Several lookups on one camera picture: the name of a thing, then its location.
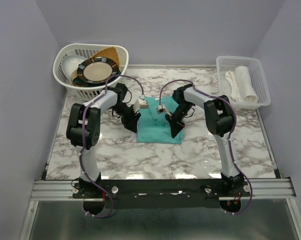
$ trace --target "white plastic basket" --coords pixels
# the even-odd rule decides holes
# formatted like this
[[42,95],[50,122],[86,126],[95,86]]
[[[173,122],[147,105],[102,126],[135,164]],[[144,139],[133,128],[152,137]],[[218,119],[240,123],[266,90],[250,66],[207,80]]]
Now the white plastic basket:
[[[124,75],[129,64],[129,53],[128,51],[122,47],[117,45],[98,45],[98,44],[82,44],[82,43],[73,43],[63,47],[54,61],[52,67],[52,73],[57,82],[67,88],[67,90],[76,96],[78,96],[82,100],[91,100],[100,94],[101,90],[105,88],[105,86],[95,86],[95,87],[78,87],[74,86],[73,83],[65,76],[62,71],[61,63],[62,60],[69,55],[81,55],[85,58],[89,58],[98,51],[114,46],[118,52],[120,66],[119,70],[121,74]],[[118,77],[110,84],[109,87],[115,86],[118,82],[123,82],[122,77]]]
[[258,96],[257,103],[236,102],[230,100],[231,105],[236,109],[257,109],[261,106],[271,104],[269,87],[267,86],[265,74],[261,62],[256,58],[243,56],[219,56],[216,59],[217,77],[219,92],[221,95],[231,95],[231,85],[225,78],[227,71],[234,71],[239,66],[248,67],[251,85]]

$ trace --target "metal beam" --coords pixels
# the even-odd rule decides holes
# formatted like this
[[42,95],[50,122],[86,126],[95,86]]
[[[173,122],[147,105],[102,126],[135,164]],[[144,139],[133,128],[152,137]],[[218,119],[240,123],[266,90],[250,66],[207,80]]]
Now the metal beam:
[[[253,199],[291,199],[296,196],[289,178],[252,178]],[[35,181],[30,196],[31,201],[83,201],[73,199],[73,187],[70,180]],[[220,200],[232,200],[234,197],[221,197]]]

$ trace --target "white bowl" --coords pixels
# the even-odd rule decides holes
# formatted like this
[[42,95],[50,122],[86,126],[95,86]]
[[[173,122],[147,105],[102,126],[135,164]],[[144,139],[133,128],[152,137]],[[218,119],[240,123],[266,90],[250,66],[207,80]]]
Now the white bowl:
[[70,82],[72,82],[71,76],[74,70],[85,60],[87,60],[87,58],[80,55],[69,55],[62,60],[61,69]]

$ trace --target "folded cloth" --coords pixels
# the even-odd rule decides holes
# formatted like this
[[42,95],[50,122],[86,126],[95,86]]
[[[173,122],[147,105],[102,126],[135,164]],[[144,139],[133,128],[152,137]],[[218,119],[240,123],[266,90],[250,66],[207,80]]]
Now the folded cloth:
[[[159,143],[159,144],[181,144],[184,133],[181,131],[175,138],[172,138],[171,128],[165,119],[165,113],[158,114],[156,108],[159,101],[155,97],[146,97],[148,109],[140,109],[141,117],[138,120],[137,142],[138,143]],[[172,96],[163,97],[161,103],[173,112],[178,104]]]
[[225,78],[231,87],[230,97],[236,102],[257,103],[259,97],[252,87],[252,79],[246,66],[239,66],[233,71],[227,71]]

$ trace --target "marble tabletop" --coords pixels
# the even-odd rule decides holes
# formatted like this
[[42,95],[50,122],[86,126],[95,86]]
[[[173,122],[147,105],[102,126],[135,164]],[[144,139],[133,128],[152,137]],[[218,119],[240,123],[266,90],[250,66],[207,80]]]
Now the marble tabletop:
[[[138,78],[146,96],[158,97],[161,87],[176,79],[191,80],[202,91],[218,95],[215,68],[190,69],[128,69],[126,74]],[[141,94],[132,80],[125,84],[132,91],[133,103]],[[184,85],[172,83],[164,90],[168,96]],[[82,103],[68,94],[62,111],[57,135],[50,157],[46,179],[71,180],[80,175],[79,157],[66,138],[71,107]],[[238,165],[249,178],[275,178],[271,158],[255,110],[238,110],[233,133]],[[221,160],[215,138],[209,133],[204,111],[196,107],[192,117],[185,119],[184,139],[180,145],[137,143],[136,134],[128,131],[111,111],[101,116],[97,143],[97,164],[102,179],[192,179],[219,178]]]

